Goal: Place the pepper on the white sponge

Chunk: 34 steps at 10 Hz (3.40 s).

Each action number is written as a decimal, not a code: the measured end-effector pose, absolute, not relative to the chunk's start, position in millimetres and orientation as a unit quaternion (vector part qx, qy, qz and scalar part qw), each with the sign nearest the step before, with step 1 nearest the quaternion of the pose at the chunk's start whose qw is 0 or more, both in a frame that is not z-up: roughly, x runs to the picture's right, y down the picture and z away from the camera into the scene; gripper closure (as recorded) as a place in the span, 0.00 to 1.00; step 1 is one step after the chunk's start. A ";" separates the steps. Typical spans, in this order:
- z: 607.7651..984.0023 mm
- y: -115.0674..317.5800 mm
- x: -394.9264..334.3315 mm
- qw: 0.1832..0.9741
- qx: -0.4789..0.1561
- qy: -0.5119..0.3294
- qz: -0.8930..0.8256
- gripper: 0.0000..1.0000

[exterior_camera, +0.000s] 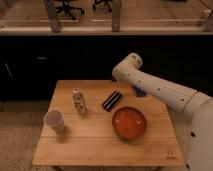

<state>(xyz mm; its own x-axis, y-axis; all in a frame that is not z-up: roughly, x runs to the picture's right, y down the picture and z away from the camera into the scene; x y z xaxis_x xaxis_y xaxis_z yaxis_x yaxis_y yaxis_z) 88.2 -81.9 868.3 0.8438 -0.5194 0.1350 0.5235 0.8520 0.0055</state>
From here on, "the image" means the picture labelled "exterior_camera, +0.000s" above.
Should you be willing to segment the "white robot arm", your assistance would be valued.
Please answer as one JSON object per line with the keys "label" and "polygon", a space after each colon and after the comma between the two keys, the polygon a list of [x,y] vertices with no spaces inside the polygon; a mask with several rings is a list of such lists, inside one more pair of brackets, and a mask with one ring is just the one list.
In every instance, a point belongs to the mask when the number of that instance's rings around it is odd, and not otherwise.
{"label": "white robot arm", "polygon": [[116,80],[161,100],[191,121],[185,171],[213,171],[213,97],[139,70],[143,61],[130,53],[112,70]]}

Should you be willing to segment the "blue object under arm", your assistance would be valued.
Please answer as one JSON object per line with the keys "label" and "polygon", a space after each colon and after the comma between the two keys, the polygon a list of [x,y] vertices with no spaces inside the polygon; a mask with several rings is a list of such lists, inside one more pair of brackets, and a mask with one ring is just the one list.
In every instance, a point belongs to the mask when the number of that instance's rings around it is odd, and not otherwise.
{"label": "blue object under arm", "polygon": [[141,90],[141,89],[139,89],[135,86],[133,86],[133,89],[134,89],[137,97],[145,97],[146,96],[146,92],[144,92],[143,90]]}

